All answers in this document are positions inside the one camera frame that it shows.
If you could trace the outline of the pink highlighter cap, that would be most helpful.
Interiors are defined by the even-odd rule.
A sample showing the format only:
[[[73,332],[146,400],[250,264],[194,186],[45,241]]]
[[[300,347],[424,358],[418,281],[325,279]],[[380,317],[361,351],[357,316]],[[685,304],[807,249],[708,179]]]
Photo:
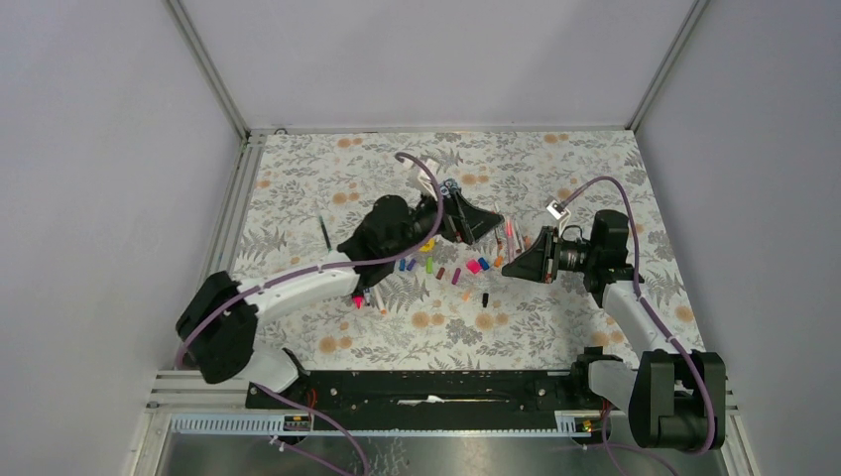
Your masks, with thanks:
[[[480,265],[480,264],[479,264],[476,260],[469,260],[469,261],[466,263],[466,268],[467,268],[467,269],[468,269],[468,270],[469,270],[472,274],[478,274],[478,273],[480,273],[480,272],[482,271],[482,267],[481,267],[481,265]]]

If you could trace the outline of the orange tip white pen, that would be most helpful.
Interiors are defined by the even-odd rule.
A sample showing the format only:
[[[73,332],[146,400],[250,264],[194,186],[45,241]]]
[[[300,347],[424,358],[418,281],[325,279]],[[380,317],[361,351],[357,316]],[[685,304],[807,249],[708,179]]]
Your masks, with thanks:
[[[380,291],[378,289],[374,288],[373,289],[373,295],[374,295],[375,301],[377,303],[377,306],[378,306],[381,314],[386,315],[387,314],[387,309],[385,307],[385,303],[383,301],[383,298],[382,298],[382,295],[381,295]]]

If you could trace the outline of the dark green pen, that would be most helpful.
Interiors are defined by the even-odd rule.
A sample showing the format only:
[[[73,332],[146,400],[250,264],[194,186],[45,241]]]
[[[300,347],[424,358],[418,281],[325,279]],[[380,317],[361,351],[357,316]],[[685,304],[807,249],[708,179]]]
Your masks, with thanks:
[[[332,243],[331,243],[331,240],[330,240],[330,237],[329,237],[329,232],[328,232],[327,227],[326,227],[326,222],[325,222],[323,216],[320,213],[318,214],[318,223],[319,223],[319,228],[320,228],[320,231],[321,231],[326,249],[327,249],[327,251],[332,251],[333,247],[332,247]]]

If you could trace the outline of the pink pen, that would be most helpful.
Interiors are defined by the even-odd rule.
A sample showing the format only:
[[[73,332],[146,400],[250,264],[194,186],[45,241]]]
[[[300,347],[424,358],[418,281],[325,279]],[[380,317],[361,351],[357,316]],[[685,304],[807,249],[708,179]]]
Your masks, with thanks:
[[[511,263],[516,257],[516,240],[510,219],[505,221],[507,260]]]

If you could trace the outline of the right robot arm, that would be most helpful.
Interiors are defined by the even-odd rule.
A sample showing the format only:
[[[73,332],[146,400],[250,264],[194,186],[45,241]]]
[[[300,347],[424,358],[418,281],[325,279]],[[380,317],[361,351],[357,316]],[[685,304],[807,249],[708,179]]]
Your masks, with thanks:
[[[726,367],[714,352],[686,350],[650,314],[643,281],[628,261],[630,219],[604,209],[587,239],[566,240],[546,226],[533,245],[502,268],[504,276],[551,283],[560,272],[580,273],[597,306],[613,317],[639,358],[637,370],[613,357],[580,359],[568,393],[579,407],[604,399],[627,415],[643,448],[701,452],[725,440]]]

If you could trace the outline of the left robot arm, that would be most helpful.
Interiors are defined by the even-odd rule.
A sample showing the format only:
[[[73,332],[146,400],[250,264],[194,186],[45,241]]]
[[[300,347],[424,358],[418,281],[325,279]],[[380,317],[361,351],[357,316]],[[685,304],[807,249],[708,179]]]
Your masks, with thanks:
[[[256,349],[263,325],[322,300],[362,295],[434,237],[471,245],[503,221],[459,189],[440,198],[425,195],[416,206],[384,195],[352,235],[315,264],[262,279],[237,281],[225,271],[207,277],[177,321],[178,361],[193,365],[209,385],[245,378],[268,388],[283,407],[296,407],[308,383],[290,353]]]

